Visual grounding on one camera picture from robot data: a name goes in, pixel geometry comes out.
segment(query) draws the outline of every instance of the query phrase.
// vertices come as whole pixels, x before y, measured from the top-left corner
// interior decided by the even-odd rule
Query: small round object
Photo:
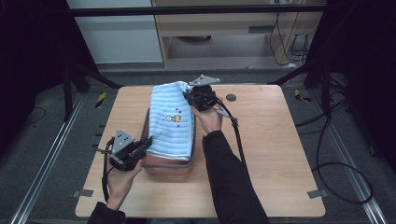
[[[236,96],[234,95],[234,94],[227,94],[226,96],[225,96],[225,98],[228,100],[228,101],[230,101],[230,102],[232,102],[232,101],[235,101],[236,100]]]

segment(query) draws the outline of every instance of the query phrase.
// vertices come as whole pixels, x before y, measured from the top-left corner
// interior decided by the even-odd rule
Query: wooden table
[[[310,199],[308,191],[317,189],[289,108],[280,87],[269,85],[216,85],[217,96],[234,117],[239,131],[249,174],[269,217],[321,217],[325,208],[320,198]],[[99,148],[117,129],[140,137],[152,86],[121,88],[102,136]],[[226,95],[236,95],[228,102]],[[238,148],[229,119],[223,128],[235,155]],[[149,175],[144,170],[135,178],[132,190],[121,209],[127,217],[215,217],[202,148],[204,131],[197,120],[195,162],[187,176]],[[103,155],[93,159],[84,189],[91,197],[80,197],[79,217],[91,215],[96,202],[104,201],[101,189]]]

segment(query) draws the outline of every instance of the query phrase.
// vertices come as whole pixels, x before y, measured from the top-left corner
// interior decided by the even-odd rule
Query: black sleeve
[[[222,131],[203,139],[206,169],[220,223],[269,223],[242,162]]]
[[[97,203],[88,219],[88,224],[122,224],[124,222],[125,213],[111,210],[104,203]]]

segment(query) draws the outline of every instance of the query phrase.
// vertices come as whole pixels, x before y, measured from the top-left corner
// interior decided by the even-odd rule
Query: light blue towel
[[[183,91],[189,89],[189,85],[182,81],[153,88],[148,124],[152,145],[148,154],[171,160],[190,159],[194,116],[183,96]]]

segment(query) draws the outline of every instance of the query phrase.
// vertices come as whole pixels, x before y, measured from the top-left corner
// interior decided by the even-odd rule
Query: gray floor
[[[123,85],[157,85],[177,80],[191,81],[201,74],[221,78],[223,83],[266,83],[283,77],[290,71],[286,65],[279,66],[272,57],[263,36],[212,36],[207,42],[186,42],[175,38],[172,41],[170,62],[166,68],[136,69],[132,72],[104,72],[103,76]],[[282,90],[288,102],[295,123],[313,118],[319,114],[315,102],[297,100],[294,90],[300,90],[303,97],[315,96],[318,89],[305,90],[300,75]],[[83,222],[74,214],[77,198],[71,197],[76,189],[82,189],[94,155],[94,145],[100,140],[108,114],[117,95],[100,82],[89,78],[92,85],[88,93],[82,93],[83,101],[76,121],[64,141],[58,158],[51,167],[29,220],[37,223]],[[101,108],[95,108],[97,98],[105,91],[107,96]],[[343,99],[334,95],[334,102]],[[43,91],[36,98],[36,107],[17,138],[10,146],[9,157],[2,159],[0,170],[0,223],[10,219],[23,200],[42,162],[51,148],[64,117],[62,86]],[[353,115],[347,112],[347,105],[332,113],[332,125],[341,136],[347,153],[374,185],[375,202],[388,223],[396,223],[396,174],[380,158],[371,157],[368,144],[361,134]],[[320,119],[298,128],[299,133],[314,132],[323,126]],[[315,155],[319,133],[300,134],[305,154],[311,167],[315,167]],[[341,161],[338,146],[330,130],[326,130],[320,148],[320,161]],[[323,168],[323,176],[337,192],[358,200],[356,187],[344,168]],[[320,189],[324,189],[315,173]],[[326,215],[321,218],[272,217],[273,223],[375,223],[367,215],[367,206],[346,203],[333,194],[323,198]]]

